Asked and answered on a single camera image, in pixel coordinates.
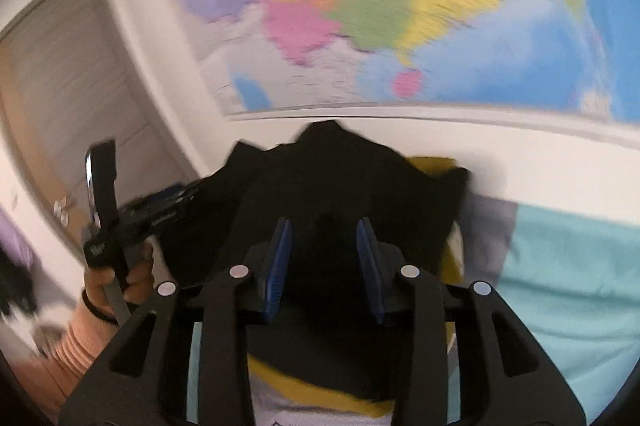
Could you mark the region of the person's left hand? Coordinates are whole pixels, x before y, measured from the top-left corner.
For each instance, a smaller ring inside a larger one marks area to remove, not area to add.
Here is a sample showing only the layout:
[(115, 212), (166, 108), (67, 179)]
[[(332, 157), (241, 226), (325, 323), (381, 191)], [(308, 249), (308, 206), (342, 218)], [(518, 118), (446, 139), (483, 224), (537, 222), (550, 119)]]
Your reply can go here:
[[(122, 296), (127, 304), (141, 305), (152, 294), (153, 264), (153, 246), (144, 242), (140, 248), (140, 259), (134, 268), (130, 269), (127, 276), (127, 287), (124, 296)], [(107, 301), (104, 288), (112, 284), (114, 279), (116, 279), (115, 272), (110, 267), (88, 268), (85, 272), (85, 294), (88, 302), (110, 319), (113, 319), (115, 315)]]

